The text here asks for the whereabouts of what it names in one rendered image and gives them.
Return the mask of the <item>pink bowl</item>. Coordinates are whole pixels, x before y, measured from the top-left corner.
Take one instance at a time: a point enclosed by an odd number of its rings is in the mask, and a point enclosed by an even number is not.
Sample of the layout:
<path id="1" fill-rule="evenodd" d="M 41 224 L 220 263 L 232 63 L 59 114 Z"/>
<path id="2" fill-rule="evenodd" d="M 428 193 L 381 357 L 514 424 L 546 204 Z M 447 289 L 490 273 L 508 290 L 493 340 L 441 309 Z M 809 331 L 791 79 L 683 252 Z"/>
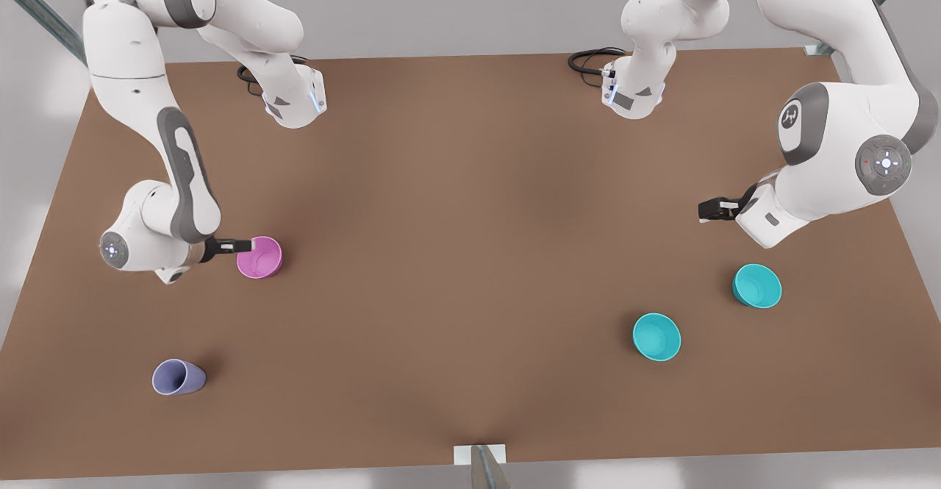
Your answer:
<path id="1" fill-rule="evenodd" d="M 250 279 L 264 279 L 278 273 L 283 253 L 278 241 L 267 235 L 252 238 L 251 251 L 239 252 L 236 265 L 242 275 Z"/>

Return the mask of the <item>purple cup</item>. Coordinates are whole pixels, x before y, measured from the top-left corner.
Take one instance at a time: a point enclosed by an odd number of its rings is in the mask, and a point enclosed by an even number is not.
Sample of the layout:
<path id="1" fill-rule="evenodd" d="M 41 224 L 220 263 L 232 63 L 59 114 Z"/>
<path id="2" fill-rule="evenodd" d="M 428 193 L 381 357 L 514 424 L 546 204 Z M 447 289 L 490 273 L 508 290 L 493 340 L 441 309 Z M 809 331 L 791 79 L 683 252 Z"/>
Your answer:
<path id="1" fill-rule="evenodd" d="M 205 382 L 206 374 L 201 368 L 180 359 L 161 362 L 151 378 L 152 388 L 163 396 L 191 394 L 201 389 Z"/>

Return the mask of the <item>teal blue bowl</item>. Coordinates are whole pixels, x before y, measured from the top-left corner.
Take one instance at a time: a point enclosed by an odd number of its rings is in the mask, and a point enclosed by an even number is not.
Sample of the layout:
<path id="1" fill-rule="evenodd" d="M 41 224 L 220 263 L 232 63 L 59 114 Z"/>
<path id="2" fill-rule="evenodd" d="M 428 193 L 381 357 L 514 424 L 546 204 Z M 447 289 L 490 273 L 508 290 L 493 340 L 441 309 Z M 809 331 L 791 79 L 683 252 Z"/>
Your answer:
<path id="1" fill-rule="evenodd" d="M 672 318 L 659 313 L 639 317 L 633 325 L 632 341 L 638 352 L 656 362 L 665 362 L 678 355 L 682 338 Z"/>
<path id="2" fill-rule="evenodd" d="M 777 275 L 756 263 L 743 265 L 731 282 L 734 297 L 740 304 L 767 309 L 776 306 L 782 298 L 782 285 Z"/>

